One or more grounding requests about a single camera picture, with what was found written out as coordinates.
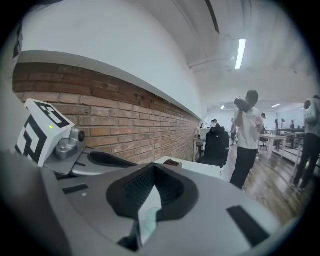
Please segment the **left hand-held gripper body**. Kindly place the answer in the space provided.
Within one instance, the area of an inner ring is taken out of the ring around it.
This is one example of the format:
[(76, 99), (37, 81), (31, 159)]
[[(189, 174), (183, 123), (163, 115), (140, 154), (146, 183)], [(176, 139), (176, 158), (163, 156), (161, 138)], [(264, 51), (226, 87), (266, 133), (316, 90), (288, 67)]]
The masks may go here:
[(40, 168), (70, 175), (86, 147), (85, 133), (52, 104), (29, 98), (24, 107), (30, 115), (19, 134), (15, 151)]

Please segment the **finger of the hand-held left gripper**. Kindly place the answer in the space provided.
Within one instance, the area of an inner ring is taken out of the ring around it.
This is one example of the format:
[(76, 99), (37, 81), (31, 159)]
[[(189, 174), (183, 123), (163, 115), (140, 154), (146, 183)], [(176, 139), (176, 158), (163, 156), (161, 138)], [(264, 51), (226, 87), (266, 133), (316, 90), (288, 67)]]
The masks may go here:
[(100, 162), (91, 162), (88, 159), (78, 160), (72, 170), (71, 174), (75, 176), (96, 176), (102, 175), (117, 170), (122, 170), (136, 166), (136, 163), (132, 162), (111, 162), (111, 163), (100, 163)]
[(133, 167), (136, 163), (118, 155), (97, 149), (86, 148), (83, 151), (83, 163), (97, 167)]

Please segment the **dark brown box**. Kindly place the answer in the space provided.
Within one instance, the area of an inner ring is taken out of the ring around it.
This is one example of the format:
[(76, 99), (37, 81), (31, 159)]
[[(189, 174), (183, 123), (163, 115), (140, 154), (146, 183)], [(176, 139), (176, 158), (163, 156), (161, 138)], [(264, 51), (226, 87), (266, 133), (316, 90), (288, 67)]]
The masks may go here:
[(172, 159), (167, 159), (163, 164), (164, 165), (168, 165), (168, 166), (177, 167), (177, 168), (182, 168), (183, 167), (183, 163), (182, 162), (177, 162), (177, 161), (174, 161)]

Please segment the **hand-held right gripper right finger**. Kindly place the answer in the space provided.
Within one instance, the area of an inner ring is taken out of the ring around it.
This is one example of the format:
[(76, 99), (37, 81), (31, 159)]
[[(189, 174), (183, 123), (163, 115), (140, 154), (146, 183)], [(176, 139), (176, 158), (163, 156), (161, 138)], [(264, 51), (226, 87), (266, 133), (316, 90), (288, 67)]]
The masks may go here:
[(227, 181), (169, 167), (192, 180), (198, 201), (183, 218), (157, 223), (142, 253), (245, 253), (252, 247), (227, 210), (241, 206), (269, 234), (280, 229), (274, 214)]

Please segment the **white rounded device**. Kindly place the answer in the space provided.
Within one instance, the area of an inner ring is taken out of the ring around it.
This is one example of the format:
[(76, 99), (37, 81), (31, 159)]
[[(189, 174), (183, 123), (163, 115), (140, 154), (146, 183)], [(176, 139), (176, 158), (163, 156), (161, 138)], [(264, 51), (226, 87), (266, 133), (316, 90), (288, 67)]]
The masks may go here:
[(312, 98), (307, 99), (303, 106), (303, 117), (306, 124), (316, 124), (319, 122), (319, 115), (316, 102), (320, 101), (318, 95), (314, 95)]

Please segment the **grey sweatshirt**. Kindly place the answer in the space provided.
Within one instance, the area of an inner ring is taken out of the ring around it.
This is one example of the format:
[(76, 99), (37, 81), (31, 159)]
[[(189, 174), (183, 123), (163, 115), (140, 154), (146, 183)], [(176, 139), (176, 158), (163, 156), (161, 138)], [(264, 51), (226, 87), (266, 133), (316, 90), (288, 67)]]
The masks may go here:
[(13, 75), (23, 46), (21, 21), (0, 49), (0, 152), (13, 151), (30, 112), (13, 91)]

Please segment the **translucent green cup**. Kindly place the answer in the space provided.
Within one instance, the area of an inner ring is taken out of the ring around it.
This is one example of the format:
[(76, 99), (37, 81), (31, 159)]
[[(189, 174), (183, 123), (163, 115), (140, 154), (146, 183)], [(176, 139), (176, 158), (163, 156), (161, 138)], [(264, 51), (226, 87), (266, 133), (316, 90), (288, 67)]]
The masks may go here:
[(159, 207), (152, 207), (146, 211), (145, 219), (150, 222), (157, 222), (157, 213), (161, 210)]

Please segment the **white desk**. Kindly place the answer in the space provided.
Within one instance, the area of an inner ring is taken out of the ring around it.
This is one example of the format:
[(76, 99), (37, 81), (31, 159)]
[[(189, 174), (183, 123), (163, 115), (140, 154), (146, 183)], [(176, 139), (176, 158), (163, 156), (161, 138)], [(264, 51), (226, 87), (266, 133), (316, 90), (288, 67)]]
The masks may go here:
[(273, 144), (275, 141), (283, 141), (281, 158), (284, 156), (285, 146), (287, 142), (287, 137), (282, 135), (274, 135), (274, 134), (261, 134), (261, 138), (268, 140), (267, 144), (267, 160), (270, 161), (273, 153)]

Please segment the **ceiling light panel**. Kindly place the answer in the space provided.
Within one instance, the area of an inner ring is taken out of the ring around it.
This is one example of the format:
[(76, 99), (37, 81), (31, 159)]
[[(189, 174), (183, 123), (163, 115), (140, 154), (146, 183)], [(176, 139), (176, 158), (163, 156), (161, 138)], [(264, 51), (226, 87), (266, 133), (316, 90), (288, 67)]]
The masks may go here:
[(235, 69), (239, 70), (242, 66), (245, 49), (246, 49), (246, 42), (247, 40), (245, 38), (240, 38), (238, 42), (238, 52), (237, 52), (237, 58), (235, 63)]

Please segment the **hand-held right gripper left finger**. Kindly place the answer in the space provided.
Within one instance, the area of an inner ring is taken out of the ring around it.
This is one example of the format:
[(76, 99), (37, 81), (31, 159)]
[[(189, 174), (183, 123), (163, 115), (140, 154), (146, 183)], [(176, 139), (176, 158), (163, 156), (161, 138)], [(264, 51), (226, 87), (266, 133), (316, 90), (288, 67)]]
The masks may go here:
[(115, 180), (140, 171), (145, 164), (102, 175), (58, 181), (53, 171), (42, 169), (42, 178), (53, 212), (72, 252), (126, 252), (123, 238), (139, 239), (139, 223), (118, 216), (107, 201)]

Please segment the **black office chair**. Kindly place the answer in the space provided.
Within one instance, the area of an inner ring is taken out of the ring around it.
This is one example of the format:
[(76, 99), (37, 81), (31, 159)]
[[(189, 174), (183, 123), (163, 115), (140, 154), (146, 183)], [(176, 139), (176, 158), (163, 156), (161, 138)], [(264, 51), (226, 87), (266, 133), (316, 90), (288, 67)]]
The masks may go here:
[(223, 126), (217, 124), (206, 134), (204, 155), (197, 162), (222, 169), (227, 163), (228, 155), (229, 134)]

